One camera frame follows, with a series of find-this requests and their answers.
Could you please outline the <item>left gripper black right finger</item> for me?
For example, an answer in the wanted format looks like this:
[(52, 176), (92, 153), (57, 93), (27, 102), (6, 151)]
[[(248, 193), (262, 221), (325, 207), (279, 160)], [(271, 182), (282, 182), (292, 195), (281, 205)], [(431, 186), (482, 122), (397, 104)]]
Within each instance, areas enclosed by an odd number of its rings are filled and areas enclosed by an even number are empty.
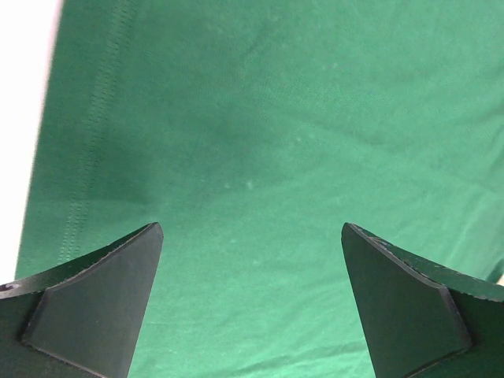
[(377, 377), (501, 377), (503, 287), (342, 228), (346, 270)]

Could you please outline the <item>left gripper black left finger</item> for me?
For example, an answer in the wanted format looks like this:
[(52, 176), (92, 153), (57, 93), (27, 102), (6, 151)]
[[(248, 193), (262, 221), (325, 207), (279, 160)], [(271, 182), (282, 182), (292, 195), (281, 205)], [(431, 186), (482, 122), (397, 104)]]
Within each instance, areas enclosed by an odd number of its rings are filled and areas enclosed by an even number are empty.
[(1, 286), (3, 377), (126, 377), (163, 244), (158, 223)]

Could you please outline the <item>green t shirt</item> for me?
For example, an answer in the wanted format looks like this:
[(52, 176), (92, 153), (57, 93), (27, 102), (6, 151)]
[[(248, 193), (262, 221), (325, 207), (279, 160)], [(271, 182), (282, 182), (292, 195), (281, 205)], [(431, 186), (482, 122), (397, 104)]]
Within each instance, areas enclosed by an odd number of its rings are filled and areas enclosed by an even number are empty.
[(502, 260), (502, 2), (67, 1), (16, 275), (150, 222), (130, 376), (373, 376), (346, 222)]

